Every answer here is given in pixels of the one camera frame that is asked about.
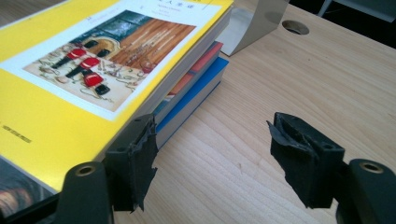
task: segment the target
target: red object in photo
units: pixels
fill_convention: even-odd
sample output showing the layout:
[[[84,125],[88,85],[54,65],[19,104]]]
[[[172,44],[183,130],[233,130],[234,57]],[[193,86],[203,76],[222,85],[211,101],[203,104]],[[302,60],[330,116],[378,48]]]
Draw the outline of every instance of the red object in photo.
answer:
[[[103,78],[97,73],[90,73],[84,76],[84,83],[87,87],[93,87],[103,82]]]
[[[97,58],[87,58],[84,61],[82,61],[82,63],[80,63],[77,68],[75,68],[71,72],[69,72],[66,75],[66,77],[73,77],[84,70],[89,70],[90,68],[99,64],[99,62],[100,62],[100,60]]]
[[[87,53],[87,51],[85,51],[84,49],[73,49],[66,56],[64,56],[64,58],[62,58],[59,62],[54,64],[51,68],[55,68],[55,69],[59,68],[60,66],[64,65],[65,63],[75,60],[75,59],[85,55],[86,53]]]
[[[97,58],[87,58],[86,60],[82,61],[79,66],[81,66],[83,69],[89,69],[99,64],[99,62],[100,60]]]

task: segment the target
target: yellow book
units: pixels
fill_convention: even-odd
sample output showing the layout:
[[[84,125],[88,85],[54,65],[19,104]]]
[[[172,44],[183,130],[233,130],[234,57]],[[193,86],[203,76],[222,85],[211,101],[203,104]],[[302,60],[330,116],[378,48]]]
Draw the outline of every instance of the yellow book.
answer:
[[[0,29],[1,158],[60,191],[65,173],[97,160],[232,3],[70,0]]]

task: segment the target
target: book cover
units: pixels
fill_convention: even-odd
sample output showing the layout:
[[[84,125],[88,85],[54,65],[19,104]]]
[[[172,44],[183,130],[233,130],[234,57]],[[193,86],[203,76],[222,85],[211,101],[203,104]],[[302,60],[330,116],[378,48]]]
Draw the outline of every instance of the book cover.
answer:
[[[162,147],[192,112],[220,83],[228,61],[218,57],[174,108],[157,125],[157,145]]]
[[[160,123],[169,111],[177,104],[191,86],[201,77],[206,69],[219,56],[222,43],[215,41],[200,59],[192,66],[183,78],[169,91],[161,103],[155,108],[153,114],[155,120]]]
[[[71,0],[1,29],[1,156],[60,191],[231,3]]]

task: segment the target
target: book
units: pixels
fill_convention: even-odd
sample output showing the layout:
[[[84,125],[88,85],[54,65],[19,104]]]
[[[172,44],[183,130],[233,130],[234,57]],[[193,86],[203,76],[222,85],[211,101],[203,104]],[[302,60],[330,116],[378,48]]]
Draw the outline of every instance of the book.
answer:
[[[160,104],[154,109],[155,121],[160,123],[169,111],[177,104],[191,86],[202,76],[206,69],[219,56],[222,43],[215,41],[200,59],[192,66],[183,78],[169,91]]]
[[[227,64],[227,60],[218,57],[157,125],[158,148],[166,143],[210,92],[219,85]]]
[[[0,155],[61,191],[70,168],[100,160],[172,89],[231,4],[70,0],[0,29]]]

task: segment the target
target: wood grain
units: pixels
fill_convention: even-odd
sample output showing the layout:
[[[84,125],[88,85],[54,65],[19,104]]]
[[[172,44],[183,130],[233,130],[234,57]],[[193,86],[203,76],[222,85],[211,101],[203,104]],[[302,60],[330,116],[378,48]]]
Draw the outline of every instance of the wood grain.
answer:
[[[252,1],[236,5],[254,7]],[[396,50],[288,6],[282,25],[231,58],[223,80],[161,149],[145,212],[117,223],[336,223],[305,209],[270,155],[266,120],[300,117],[346,149],[396,170]]]

